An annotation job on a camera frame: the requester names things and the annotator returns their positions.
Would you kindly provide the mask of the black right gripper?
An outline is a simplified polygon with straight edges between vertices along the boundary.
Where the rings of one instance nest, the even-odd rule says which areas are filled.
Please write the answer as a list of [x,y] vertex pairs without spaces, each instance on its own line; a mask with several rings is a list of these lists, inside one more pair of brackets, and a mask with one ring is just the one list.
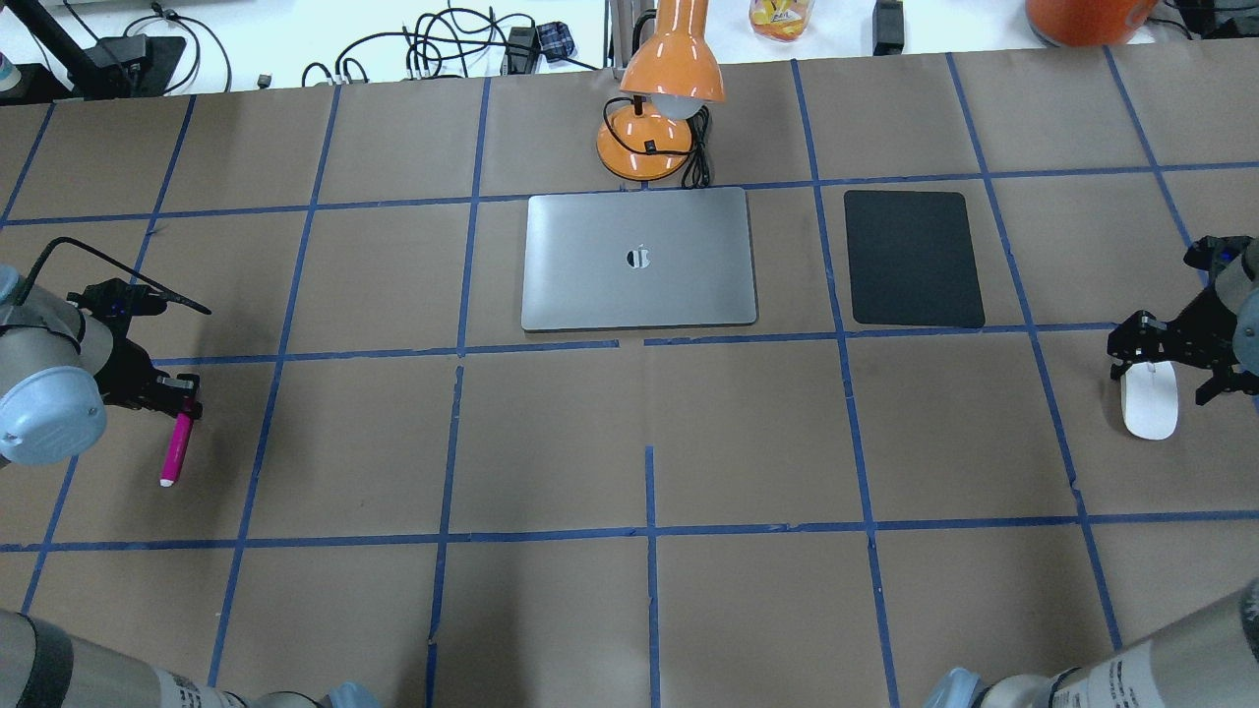
[[1110,380],[1137,364],[1165,360],[1207,369],[1195,404],[1240,391],[1255,397],[1258,375],[1258,246],[1251,236],[1204,236],[1182,257],[1207,282],[1176,317],[1136,311],[1108,335]]

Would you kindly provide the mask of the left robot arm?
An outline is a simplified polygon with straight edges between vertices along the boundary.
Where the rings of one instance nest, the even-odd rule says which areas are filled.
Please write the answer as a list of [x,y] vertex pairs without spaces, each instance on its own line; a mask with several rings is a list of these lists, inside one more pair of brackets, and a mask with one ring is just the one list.
[[[162,488],[183,466],[193,422],[201,416],[195,375],[166,375],[128,338],[133,317],[156,317],[170,304],[204,306],[131,270],[81,292],[55,296],[37,270],[3,267],[3,465],[40,466],[98,443],[107,409],[152,409],[175,430]],[[29,614],[3,614],[5,707],[375,707],[359,682],[321,698],[279,690],[238,695],[99,646]]]

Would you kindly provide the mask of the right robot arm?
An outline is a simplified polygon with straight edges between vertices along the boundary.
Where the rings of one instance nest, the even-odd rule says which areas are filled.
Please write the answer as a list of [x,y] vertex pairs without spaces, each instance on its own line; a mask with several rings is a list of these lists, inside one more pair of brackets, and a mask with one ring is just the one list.
[[[1206,236],[1183,261],[1207,273],[1177,317],[1137,311],[1107,340],[1121,418],[1137,438],[1168,438],[1178,421],[1173,364],[1205,369],[1204,406],[1224,393],[1256,394],[1256,241]],[[1258,702],[1256,582],[1085,666],[1053,677],[983,682],[954,668],[929,707],[1254,707]]]

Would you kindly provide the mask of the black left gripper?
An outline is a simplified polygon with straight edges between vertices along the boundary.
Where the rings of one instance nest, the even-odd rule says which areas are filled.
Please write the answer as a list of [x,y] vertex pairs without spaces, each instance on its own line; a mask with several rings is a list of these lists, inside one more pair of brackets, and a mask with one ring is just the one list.
[[104,404],[201,420],[201,375],[169,375],[154,367],[149,350],[128,338],[133,317],[157,317],[178,301],[176,295],[154,285],[107,278],[68,294],[67,300],[86,325],[104,328],[108,350],[93,375]]

